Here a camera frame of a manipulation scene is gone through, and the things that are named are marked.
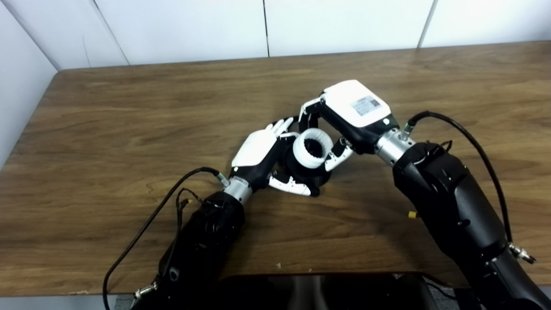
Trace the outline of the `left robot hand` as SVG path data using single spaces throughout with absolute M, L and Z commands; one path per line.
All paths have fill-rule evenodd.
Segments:
M 295 121 L 294 117 L 282 118 L 252 132 L 232 160 L 229 185 L 224 192 L 242 203 L 267 186 L 296 195 L 319 196 L 317 187 L 298 183 L 293 177 L 273 169 L 298 137 L 298 133 L 288 131 Z

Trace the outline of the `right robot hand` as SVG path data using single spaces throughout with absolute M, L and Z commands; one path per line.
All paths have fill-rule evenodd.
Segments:
M 380 139 L 387 132 L 399 130 L 388 104 L 355 79 L 325 88 L 318 98 L 303 104 L 298 116 L 299 131 L 317 129 L 319 118 L 342 135 L 342 141 L 335 143 L 325 156 L 325 171 L 332 171 L 353 152 L 377 154 Z

